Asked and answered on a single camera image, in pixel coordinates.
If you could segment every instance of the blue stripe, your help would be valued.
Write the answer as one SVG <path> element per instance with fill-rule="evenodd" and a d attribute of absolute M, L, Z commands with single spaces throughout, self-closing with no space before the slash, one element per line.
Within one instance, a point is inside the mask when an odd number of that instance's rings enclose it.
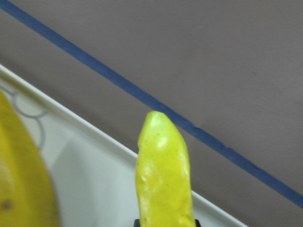
<path fill-rule="evenodd" d="M 258 168 L 252 162 L 238 154 L 231 148 L 224 146 L 215 137 L 209 135 L 207 132 L 200 128 L 196 128 L 192 122 L 175 112 L 174 110 L 167 107 L 165 104 L 149 95 L 139 87 L 137 87 L 132 82 L 128 81 L 94 57 L 90 56 L 88 53 L 75 46 L 58 33 L 54 32 L 32 16 L 28 15 L 26 12 L 22 11 L 12 3 L 6 0 L 0 0 L 0 7 L 9 13 L 11 16 L 33 29 L 50 42 L 54 43 L 61 49 L 65 50 L 74 58 L 78 59 L 101 76 L 107 78 L 112 83 L 119 86 L 124 91 L 128 92 L 141 102 L 145 103 L 147 106 L 154 110 L 164 112 L 176 125 L 187 131 L 189 134 L 193 135 L 199 139 L 204 144 L 208 145 L 215 151 L 219 152 L 221 155 L 232 161 L 234 164 L 247 171 L 263 183 L 267 184 L 272 189 L 276 190 L 281 195 L 285 196 L 287 199 L 295 203 L 296 205 L 303 208 L 303 196 L 289 188 L 287 185 L 281 181 L 274 178 L 272 175 L 265 172 L 263 169 Z"/>

